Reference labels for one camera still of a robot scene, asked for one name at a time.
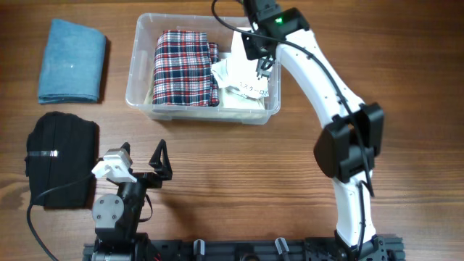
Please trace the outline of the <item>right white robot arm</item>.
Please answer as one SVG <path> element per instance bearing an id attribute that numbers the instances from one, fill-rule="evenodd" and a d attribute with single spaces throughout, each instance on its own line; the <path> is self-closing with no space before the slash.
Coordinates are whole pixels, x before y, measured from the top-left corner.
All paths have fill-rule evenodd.
<path id="1" fill-rule="evenodd" d="M 373 253 L 376 230 L 370 216 L 371 178 L 381 150 L 384 112 L 366 104 L 337 75 L 303 14 L 275 1 L 243 1 L 252 29 L 244 34 L 248 59 L 273 58 L 294 77 L 322 127 L 314 156 L 333 182 L 335 236 L 350 260 Z"/>

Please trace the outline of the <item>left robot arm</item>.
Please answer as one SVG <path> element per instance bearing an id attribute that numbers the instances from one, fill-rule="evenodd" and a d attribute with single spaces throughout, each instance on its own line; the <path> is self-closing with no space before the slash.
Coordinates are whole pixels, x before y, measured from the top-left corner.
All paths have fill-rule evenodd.
<path id="1" fill-rule="evenodd" d="M 137 231 L 145 204 L 150 204 L 149 189 L 160 189 L 164 181 L 172 179 L 173 171 L 167 155 L 167 144 L 161 140 L 149 166 L 152 172 L 133 172 L 130 144 L 125 142 L 118 149 L 110 149 L 98 161 L 92 173 L 105 177 L 118 187 L 116 194 L 106 194 L 94 203 L 92 217 L 95 222 L 96 240 L 85 245 L 83 259 L 88 261 L 110 260 L 161 260 L 160 251 L 149 240 L 147 233 Z"/>

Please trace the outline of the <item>clear plastic storage container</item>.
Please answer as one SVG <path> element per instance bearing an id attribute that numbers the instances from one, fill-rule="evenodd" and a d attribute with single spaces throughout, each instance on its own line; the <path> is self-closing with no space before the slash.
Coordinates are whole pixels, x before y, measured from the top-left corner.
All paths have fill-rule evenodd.
<path id="1" fill-rule="evenodd" d="M 219 58 L 231 54 L 233 31 L 213 16 L 181 14 L 142 14 L 137 21 L 125 101 L 153 120 L 208 120 L 264 125 L 281 108 L 281 65 L 275 63 L 268 81 L 268 97 L 263 109 L 191 107 L 152 103 L 154 54 L 157 39 L 165 30 L 192 30 L 207 34 L 219 47 Z"/>

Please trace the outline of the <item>cream cloth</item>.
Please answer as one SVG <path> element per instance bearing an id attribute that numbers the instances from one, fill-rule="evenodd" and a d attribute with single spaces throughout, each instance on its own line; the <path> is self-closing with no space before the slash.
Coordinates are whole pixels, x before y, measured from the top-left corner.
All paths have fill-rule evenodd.
<path id="1" fill-rule="evenodd" d="M 218 88 L 220 104 L 225 108 L 263 109 L 263 99 L 249 99 L 233 93 L 225 88 Z"/>

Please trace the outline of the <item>red plaid cloth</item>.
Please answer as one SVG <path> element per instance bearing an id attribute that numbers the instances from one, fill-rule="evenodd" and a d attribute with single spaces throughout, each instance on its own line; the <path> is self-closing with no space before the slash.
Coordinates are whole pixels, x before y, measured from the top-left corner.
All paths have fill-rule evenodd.
<path id="1" fill-rule="evenodd" d="M 220 104 L 212 65 L 219 62 L 218 45 L 207 34 L 166 30 L 154 53 L 152 103 L 193 107 Z"/>

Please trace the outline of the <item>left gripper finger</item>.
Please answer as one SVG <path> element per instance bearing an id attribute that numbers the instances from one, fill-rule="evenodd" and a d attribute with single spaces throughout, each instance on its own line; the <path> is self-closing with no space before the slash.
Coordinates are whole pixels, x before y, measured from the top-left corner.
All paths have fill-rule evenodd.
<path id="1" fill-rule="evenodd" d="M 167 154 L 167 144 L 164 139 L 161 139 L 158 143 L 157 148 L 149 160 L 149 165 L 163 181 L 170 181 L 172 179 L 173 170 Z"/>
<path id="2" fill-rule="evenodd" d="M 124 163 L 124 166 L 128 169 L 131 168 L 131 157 L 130 157 L 131 145 L 128 142 L 125 142 L 120 147 L 120 158 Z"/>

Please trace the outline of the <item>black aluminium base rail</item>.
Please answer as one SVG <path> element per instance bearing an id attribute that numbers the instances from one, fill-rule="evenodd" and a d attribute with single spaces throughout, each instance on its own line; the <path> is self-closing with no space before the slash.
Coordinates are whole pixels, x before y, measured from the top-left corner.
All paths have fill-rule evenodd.
<path id="1" fill-rule="evenodd" d="M 351 260 L 331 238 L 273 241 L 153 240 L 143 251 L 87 244 L 84 260 Z"/>

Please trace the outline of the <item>white printed t-shirt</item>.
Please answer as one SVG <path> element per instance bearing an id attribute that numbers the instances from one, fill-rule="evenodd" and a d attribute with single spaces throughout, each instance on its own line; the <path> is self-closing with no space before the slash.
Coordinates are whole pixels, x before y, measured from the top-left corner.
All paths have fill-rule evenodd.
<path id="1" fill-rule="evenodd" d="M 225 88 L 249 99 L 268 97 L 269 78 L 257 78 L 257 61 L 258 59 L 247 59 L 241 33 L 234 31 L 231 53 L 225 59 L 211 65 L 218 88 Z"/>

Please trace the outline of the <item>folded blue denim cloth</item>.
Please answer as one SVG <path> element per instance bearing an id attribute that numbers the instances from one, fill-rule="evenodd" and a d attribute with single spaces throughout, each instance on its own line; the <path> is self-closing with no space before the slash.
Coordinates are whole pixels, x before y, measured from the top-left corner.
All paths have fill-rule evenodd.
<path id="1" fill-rule="evenodd" d="M 53 19 L 43 53 L 38 103 L 98 102 L 106 43 L 97 29 Z"/>

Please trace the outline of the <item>folded black garment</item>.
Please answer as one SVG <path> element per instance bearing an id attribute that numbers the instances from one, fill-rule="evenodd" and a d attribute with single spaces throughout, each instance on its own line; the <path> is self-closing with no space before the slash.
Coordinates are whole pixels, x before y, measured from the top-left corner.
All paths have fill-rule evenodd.
<path id="1" fill-rule="evenodd" d="M 51 208 L 85 207 L 96 160 L 99 126 L 77 115 L 48 112 L 26 143 L 30 202 Z"/>

